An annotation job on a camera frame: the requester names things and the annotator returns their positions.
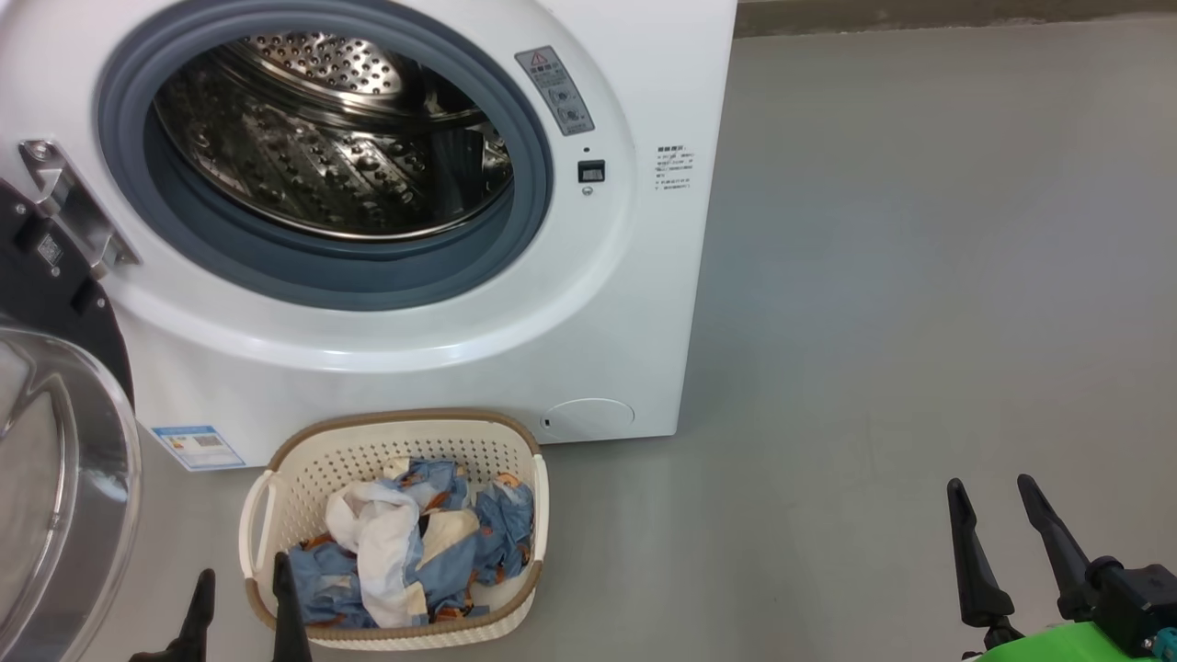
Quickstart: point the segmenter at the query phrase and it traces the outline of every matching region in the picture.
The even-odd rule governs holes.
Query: laundry
[[[527,485],[501,474],[471,508],[466,469],[454,462],[398,459],[384,475],[328,497],[330,542],[291,550],[304,621],[401,628],[487,613],[472,585],[518,576],[530,560]]]

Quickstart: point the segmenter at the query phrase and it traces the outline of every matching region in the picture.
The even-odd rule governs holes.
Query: brown basket rim
[[[378,423],[399,423],[406,421],[481,421],[486,423],[497,423],[499,425],[506,425],[511,428],[516,433],[518,433],[527,443],[527,448],[531,449],[533,456],[543,455],[539,450],[539,444],[536,442],[536,437],[531,433],[527,428],[521,423],[511,418],[510,416],[498,413],[494,411],[486,411],[479,409],[415,409],[410,411],[387,411],[379,413],[361,413],[357,416],[341,416],[339,418],[331,418],[322,421],[320,423],[314,423],[307,425],[306,428],[299,430],[293,437],[286,441],[274,454],[274,457],[270,461],[267,469],[274,472],[279,472],[281,463],[286,459],[286,456],[294,450],[295,446],[302,442],[314,437],[315,435],[322,432],[330,432],[332,430],[340,430],[343,428],[355,428],[359,425],[372,425]],[[544,562],[536,560],[528,564],[527,578],[524,582],[519,591],[503,607],[491,611],[490,614],[484,614],[481,616],[476,616],[473,618],[463,618],[460,621],[447,621],[444,623],[430,623],[428,625],[418,625],[412,628],[377,628],[368,630],[337,630],[332,628],[307,628],[307,638],[314,641],[388,641],[388,640],[404,640],[424,637],[431,635],[447,635],[453,633],[460,633],[464,630],[473,630],[476,628],[484,628],[486,625],[494,624],[507,616],[510,616],[514,610],[523,607],[527,597],[534,593],[536,585],[539,583],[539,575],[544,570]],[[250,602],[250,607],[253,609],[254,615],[259,621],[266,624],[271,630],[277,627],[277,618],[270,613],[266,603],[261,601],[261,589],[258,587],[258,582],[253,577],[245,580],[245,596]]]

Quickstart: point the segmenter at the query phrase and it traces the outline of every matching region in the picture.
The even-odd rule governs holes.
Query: blue and white sticker
[[[152,428],[152,432],[155,432],[164,448],[182,462],[188,471],[245,466],[241,456],[237,455],[212,425]]]

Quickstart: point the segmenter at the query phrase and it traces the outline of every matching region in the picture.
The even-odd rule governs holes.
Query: gray floor
[[[404,657],[957,660],[952,476],[1025,630],[1058,616],[1018,472],[1092,556],[1177,568],[1175,101],[1171,20],[737,42],[679,435],[550,449],[532,615]],[[270,660],[255,474],[145,456],[87,660],[165,644],[206,565],[210,660]]]

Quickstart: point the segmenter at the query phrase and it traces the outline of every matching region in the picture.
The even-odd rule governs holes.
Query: teal connector
[[[1162,662],[1177,661],[1177,628],[1165,628],[1152,640],[1152,655]]]

